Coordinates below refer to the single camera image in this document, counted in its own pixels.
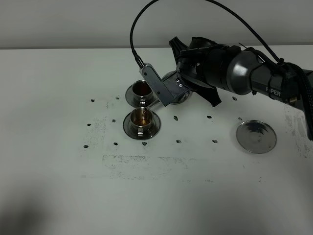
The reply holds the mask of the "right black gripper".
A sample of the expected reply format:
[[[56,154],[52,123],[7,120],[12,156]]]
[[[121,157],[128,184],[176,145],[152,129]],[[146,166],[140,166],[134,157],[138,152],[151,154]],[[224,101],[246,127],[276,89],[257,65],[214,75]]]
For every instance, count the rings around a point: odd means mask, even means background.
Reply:
[[[188,83],[189,88],[213,107],[219,105],[222,101],[217,88],[229,89],[226,74],[235,57],[235,47],[203,37],[193,37],[189,47],[174,37],[169,41],[169,46],[176,65],[180,63],[180,75],[191,82]]]

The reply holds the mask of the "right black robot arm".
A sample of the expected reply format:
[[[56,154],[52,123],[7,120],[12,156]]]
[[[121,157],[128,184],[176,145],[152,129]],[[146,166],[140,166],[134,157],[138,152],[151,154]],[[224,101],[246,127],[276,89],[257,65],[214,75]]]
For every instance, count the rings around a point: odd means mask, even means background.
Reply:
[[[313,139],[313,72],[279,60],[275,63],[252,47],[218,44],[194,37],[185,45],[169,41],[178,77],[213,107],[221,103],[217,89],[237,95],[263,94],[301,110],[309,140]]]

